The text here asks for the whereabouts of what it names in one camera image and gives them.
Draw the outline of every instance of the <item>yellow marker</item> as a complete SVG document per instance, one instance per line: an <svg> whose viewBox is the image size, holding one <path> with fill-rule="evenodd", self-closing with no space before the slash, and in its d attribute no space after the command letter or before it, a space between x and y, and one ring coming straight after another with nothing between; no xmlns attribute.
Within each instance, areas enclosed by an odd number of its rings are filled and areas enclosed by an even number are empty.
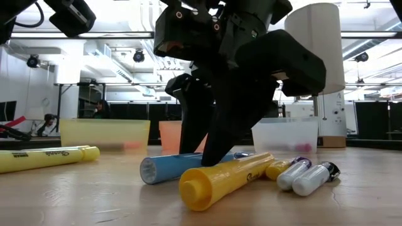
<svg viewBox="0 0 402 226"><path fill-rule="evenodd" d="M265 175L269 179L276 181L278 176L290 167L291 161L292 160L289 159L273 162L270 166L266 168Z"/></svg>
<svg viewBox="0 0 402 226"><path fill-rule="evenodd" d="M188 169L179 182L182 200L189 209L204 211L223 196L264 175L274 160L271 154L264 153L213 167Z"/></svg>
<svg viewBox="0 0 402 226"><path fill-rule="evenodd" d="M66 150L66 149L77 149L77 148L89 148L89 145L74 146L74 147L60 147L60 148L34 148L34 149L22 149L21 151L46 151L46 150Z"/></svg>
<svg viewBox="0 0 402 226"><path fill-rule="evenodd" d="M69 147L41 151L0 151L0 173L30 170L61 164L93 161L100 155L97 147Z"/></svg>

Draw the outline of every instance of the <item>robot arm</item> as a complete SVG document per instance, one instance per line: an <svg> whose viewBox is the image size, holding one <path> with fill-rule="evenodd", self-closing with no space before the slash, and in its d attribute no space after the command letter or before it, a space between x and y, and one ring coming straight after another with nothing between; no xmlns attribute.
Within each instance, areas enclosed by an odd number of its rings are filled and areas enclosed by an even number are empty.
<svg viewBox="0 0 402 226"><path fill-rule="evenodd" d="M36 4L41 11L37 0L12 0L4 1L0 6L0 45L4 44L11 37L16 17L19 13ZM67 37L75 37L88 32L94 25L96 16L90 10L84 0L44 0L55 14L49 18ZM41 12L41 22L43 22L43 13Z"/></svg>
<svg viewBox="0 0 402 226"><path fill-rule="evenodd" d="M180 153L208 134L202 164L213 166L269 111L278 80L285 95L318 94L326 71L287 32L267 33L292 10L287 0L226 0L223 9L215 0L184 2L196 10L165 1L154 53L192 61L192 74L171 79L166 92L183 108ZM212 16L210 8L221 10Z"/></svg>

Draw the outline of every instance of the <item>white cylinder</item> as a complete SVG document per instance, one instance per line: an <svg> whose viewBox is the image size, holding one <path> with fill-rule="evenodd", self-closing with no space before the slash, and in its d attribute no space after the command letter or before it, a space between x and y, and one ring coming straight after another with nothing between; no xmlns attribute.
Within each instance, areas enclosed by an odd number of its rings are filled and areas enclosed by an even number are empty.
<svg viewBox="0 0 402 226"><path fill-rule="evenodd" d="M300 196L307 196L329 179L329 171L322 165L315 165L293 181L293 191Z"/></svg>
<svg viewBox="0 0 402 226"><path fill-rule="evenodd" d="M339 9L330 3L310 4L285 20L285 30L320 57L327 69L324 94L345 89Z"/></svg>
<svg viewBox="0 0 402 226"><path fill-rule="evenodd" d="M298 162L290 166L287 170L281 173L276 179L276 184L283 191L291 190L293 181L302 173L308 170L308 165L304 162Z"/></svg>

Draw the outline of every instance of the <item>person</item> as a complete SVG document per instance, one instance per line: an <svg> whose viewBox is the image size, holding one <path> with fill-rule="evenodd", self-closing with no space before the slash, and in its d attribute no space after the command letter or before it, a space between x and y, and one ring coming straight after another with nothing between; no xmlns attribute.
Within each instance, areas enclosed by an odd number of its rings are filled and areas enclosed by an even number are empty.
<svg viewBox="0 0 402 226"><path fill-rule="evenodd" d="M96 112L92 116L93 119L110 119L111 109L106 100L100 100L96 105Z"/></svg>
<svg viewBox="0 0 402 226"><path fill-rule="evenodd" d="M55 130L55 119L57 116L53 114L45 114L44 122L39 124L36 129L34 130L34 136L38 137L46 137L52 136L52 133Z"/></svg>

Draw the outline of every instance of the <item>clear plastic bin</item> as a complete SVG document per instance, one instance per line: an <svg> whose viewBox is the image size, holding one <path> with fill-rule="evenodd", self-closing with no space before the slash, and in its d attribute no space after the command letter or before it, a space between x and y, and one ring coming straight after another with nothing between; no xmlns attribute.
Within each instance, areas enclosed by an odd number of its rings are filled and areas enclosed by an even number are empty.
<svg viewBox="0 0 402 226"><path fill-rule="evenodd" d="M265 118L252 131L256 152L317 152L318 117Z"/></svg>
<svg viewBox="0 0 402 226"><path fill-rule="evenodd" d="M62 146L90 145L101 151L146 154L150 121L115 119L61 119Z"/></svg>
<svg viewBox="0 0 402 226"><path fill-rule="evenodd" d="M181 121L160 121L159 131L161 134L162 154L178 154L180 149L180 135L182 133ZM197 152L204 151L207 136L197 148Z"/></svg>

